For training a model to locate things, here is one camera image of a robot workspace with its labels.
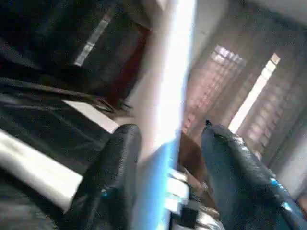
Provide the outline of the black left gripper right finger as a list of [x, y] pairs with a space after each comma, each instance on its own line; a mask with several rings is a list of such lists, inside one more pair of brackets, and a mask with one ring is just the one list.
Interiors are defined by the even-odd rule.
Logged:
[[305, 230], [298, 204], [244, 140], [209, 120], [201, 133], [213, 200], [227, 230]]

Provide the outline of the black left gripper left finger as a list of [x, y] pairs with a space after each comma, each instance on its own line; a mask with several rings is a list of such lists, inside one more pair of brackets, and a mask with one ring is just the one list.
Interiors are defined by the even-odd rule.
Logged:
[[62, 230], [128, 230], [142, 145], [136, 124], [119, 126], [83, 175]]

